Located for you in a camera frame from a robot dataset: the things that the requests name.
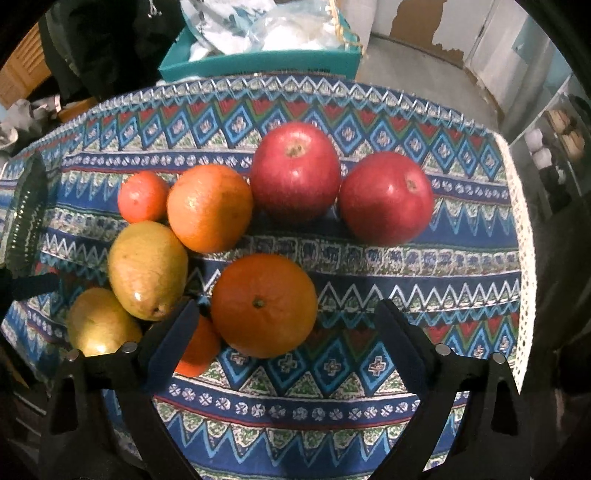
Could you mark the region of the white printed plastic bag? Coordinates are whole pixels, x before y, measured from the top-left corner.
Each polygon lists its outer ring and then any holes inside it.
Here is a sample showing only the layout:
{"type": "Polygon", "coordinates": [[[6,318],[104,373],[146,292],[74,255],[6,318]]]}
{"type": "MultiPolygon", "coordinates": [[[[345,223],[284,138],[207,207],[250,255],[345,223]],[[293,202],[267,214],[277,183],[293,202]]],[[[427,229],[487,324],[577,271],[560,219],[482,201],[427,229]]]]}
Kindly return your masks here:
{"type": "Polygon", "coordinates": [[[192,36],[190,61],[249,51],[253,24],[276,7],[273,0],[180,0],[179,4],[192,36]]]}

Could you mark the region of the yellow pear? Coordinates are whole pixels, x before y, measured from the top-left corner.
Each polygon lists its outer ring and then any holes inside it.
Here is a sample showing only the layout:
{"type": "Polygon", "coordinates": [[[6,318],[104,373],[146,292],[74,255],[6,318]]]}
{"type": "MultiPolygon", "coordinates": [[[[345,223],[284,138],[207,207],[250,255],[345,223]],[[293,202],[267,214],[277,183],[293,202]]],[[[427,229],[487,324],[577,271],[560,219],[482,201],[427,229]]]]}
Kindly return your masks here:
{"type": "Polygon", "coordinates": [[[66,318],[70,345],[86,357],[115,353],[126,342],[139,342],[135,319],[105,288],[90,288],[72,304],[66,318]]]}
{"type": "Polygon", "coordinates": [[[145,321],[161,321],[181,299],[188,255],[169,227],[154,221],[126,226],[107,258],[110,286],[122,307],[145,321]]]}

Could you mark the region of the shoe rack with shoes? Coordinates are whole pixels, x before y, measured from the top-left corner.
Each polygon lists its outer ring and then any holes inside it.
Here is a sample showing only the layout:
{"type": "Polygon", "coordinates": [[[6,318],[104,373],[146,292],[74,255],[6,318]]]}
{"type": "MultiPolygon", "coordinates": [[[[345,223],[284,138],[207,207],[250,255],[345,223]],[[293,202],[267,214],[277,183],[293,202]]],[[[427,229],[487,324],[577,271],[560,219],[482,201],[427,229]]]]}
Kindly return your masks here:
{"type": "Polygon", "coordinates": [[[527,201],[543,220],[590,196],[590,99],[571,74],[510,144],[527,201]]]}

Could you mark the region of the large orange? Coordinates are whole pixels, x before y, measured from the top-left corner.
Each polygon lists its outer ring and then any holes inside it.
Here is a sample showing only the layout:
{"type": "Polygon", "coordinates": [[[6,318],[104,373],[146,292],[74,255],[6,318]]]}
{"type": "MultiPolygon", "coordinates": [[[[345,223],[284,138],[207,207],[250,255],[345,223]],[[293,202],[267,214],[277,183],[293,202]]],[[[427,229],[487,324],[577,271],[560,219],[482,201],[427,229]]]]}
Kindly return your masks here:
{"type": "Polygon", "coordinates": [[[310,276],[276,254],[252,254],[221,272],[211,293],[211,319],[228,345],[270,359],[293,351],[314,329],[318,298],[310,276]]]}
{"type": "Polygon", "coordinates": [[[167,219],[179,241],[200,254],[228,251],[252,221],[249,183],[228,166],[199,165],[186,170],[171,187],[167,219]]]}

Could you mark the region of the teal cardboard box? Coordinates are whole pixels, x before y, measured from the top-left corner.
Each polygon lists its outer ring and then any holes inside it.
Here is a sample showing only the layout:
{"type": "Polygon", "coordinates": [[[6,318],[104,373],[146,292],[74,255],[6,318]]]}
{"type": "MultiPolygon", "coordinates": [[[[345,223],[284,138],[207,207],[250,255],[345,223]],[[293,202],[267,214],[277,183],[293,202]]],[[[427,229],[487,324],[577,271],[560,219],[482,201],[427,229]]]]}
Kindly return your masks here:
{"type": "Polygon", "coordinates": [[[314,73],[353,79],[362,59],[359,46],[339,50],[287,50],[214,55],[190,61],[193,35],[185,27],[172,44],[158,71],[166,82],[188,77],[219,77],[256,73],[314,73]]]}

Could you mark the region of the wooden louvered cabinet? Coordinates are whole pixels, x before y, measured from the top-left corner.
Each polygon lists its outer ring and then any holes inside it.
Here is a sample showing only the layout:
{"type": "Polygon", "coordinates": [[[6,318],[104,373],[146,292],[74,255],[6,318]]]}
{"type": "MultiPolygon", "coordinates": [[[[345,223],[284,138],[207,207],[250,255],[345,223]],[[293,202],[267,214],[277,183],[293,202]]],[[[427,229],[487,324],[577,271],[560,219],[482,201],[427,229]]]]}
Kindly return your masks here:
{"type": "Polygon", "coordinates": [[[9,109],[26,99],[51,76],[43,51],[39,23],[36,23],[12,52],[1,69],[1,105],[9,109]]]}

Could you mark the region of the blue patterned tablecloth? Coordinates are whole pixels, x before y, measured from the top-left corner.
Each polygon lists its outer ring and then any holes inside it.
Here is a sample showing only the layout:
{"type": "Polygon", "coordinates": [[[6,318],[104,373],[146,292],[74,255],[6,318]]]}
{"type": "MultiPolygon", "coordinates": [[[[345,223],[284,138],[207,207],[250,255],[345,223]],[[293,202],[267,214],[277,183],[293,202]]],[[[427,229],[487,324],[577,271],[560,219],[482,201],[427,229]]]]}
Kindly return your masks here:
{"type": "Polygon", "coordinates": [[[65,314],[107,282],[108,249],[123,229],[121,184],[151,170],[174,181],[199,165],[246,175],[257,144],[291,120],[328,135],[349,173],[393,151],[421,166],[433,218],[412,242],[381,248],[351,237],[335,211],[290,231],[264,218],[233,250],[195,256],[190,290],[207,305],[236,258],[287,256],[308,272],[318,321],[293,352],[256,360],[224,348],[197,377],[175,375],[155,406],[205,479],[365,479],[418,408],[373,324],[389,299],[459,355],[504,354],[523,378],[533,337],[535,257],[516,169],[502,137],[436,103],[385,88],[304,75],[185,81],[113,98],[18,154],[1,172],[1,225],[25,165],[39,154],[49,199],[34,269],[59,289],[14,303],[1,330],[34,375],[50,381],[68,348],[65,314]]]}

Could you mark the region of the clear plastic bag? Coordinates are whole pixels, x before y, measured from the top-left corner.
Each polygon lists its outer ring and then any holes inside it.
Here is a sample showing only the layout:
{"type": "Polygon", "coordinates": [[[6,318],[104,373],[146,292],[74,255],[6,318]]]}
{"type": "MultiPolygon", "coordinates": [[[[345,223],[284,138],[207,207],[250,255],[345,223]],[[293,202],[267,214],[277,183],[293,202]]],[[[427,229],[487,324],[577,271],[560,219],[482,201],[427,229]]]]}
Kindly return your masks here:
{"type": "Polygon", "coordinates": [[[276,5],[249,28],[250,51],[363,49],[338,1],[291,1],[276,5]]]}

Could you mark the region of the small tangerine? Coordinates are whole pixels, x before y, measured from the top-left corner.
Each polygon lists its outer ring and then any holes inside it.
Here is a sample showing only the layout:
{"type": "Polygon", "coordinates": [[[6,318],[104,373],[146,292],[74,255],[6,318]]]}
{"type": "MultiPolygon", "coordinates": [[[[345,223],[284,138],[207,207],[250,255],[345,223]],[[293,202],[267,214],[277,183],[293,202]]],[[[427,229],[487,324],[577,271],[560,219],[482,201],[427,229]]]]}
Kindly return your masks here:
{"type": "Polygon", "coordinates": [[[176,366],[176,373],[185,377],[197,377],[204,373],[221,351],[221,336],[211,319],[200,316],[190,342],[176,366]]]}
{"type": "Polygon", "coordinates": [[[119,190],[119,213],[128,223],[160,221],[166,215],[168,193],[168,184],[153,172],[131,175],[119,190]]]}

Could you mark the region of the grey clothes pile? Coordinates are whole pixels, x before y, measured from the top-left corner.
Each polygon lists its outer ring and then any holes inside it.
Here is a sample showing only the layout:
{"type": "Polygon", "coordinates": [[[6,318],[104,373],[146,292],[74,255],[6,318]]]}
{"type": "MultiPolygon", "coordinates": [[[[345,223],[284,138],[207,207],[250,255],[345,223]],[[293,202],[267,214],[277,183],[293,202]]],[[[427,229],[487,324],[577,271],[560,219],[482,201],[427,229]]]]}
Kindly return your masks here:
{"type": "Polygon", "coordinates": [[[1,154],[12,157],[43,137],[57,124],[60,110],[58,95],[14,102],[1,121],[1,154]]]}

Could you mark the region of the red apple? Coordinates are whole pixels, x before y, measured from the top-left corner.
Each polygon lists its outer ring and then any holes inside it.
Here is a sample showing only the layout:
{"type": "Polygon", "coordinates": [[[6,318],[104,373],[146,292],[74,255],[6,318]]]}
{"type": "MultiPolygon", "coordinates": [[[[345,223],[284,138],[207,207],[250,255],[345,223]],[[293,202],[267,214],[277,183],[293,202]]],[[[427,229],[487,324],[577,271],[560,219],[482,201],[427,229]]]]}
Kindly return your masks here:
{"type": "Polygon", "coordinates": [[[359,241],[396,247],[428,227],[435,205],[431,181],[412,159],[395,153],[367,155],[339,191],[339,216],[359,241]]]}
{"type": "Polygon", "coordinates": [[[335,203],[341,164],[328,135],[314,125],[287,122],[267,132],[249,171],[253,199],[274,220],[303,224],[335,203]]]}

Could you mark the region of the dark hanging clothes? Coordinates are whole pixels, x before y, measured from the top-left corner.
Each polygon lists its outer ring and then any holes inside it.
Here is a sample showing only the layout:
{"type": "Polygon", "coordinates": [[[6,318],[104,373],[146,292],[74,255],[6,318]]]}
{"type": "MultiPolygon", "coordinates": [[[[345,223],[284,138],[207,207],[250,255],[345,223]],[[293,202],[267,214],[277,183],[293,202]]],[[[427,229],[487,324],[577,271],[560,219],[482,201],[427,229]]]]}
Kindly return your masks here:
{"type": "Polygon", "coordinates": [[[183,27],[180,3],[169,0],[57,1],[39,20],[64,101],[105,101],[154,85],[183,27]]]}

